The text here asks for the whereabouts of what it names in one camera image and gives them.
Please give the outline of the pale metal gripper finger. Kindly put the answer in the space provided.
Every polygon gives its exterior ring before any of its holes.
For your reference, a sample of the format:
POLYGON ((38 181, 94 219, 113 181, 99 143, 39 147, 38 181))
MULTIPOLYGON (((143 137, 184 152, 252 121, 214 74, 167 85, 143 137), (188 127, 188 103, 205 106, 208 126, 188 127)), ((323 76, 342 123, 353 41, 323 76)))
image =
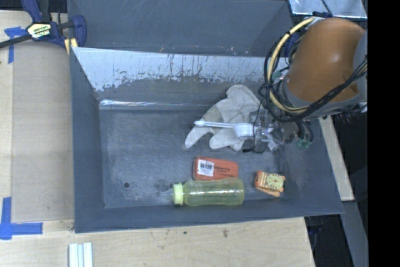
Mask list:
POLYGON ((245 140, 244 152, 263 153, 265 151, 275 151, 280 146, 281 143, 271 135, 267 136, 266 139, 256 136, 245 140))
POLYGON ((267 134, 279 127, 278 122, 272 116, 251 116, 252 134, 267 134))

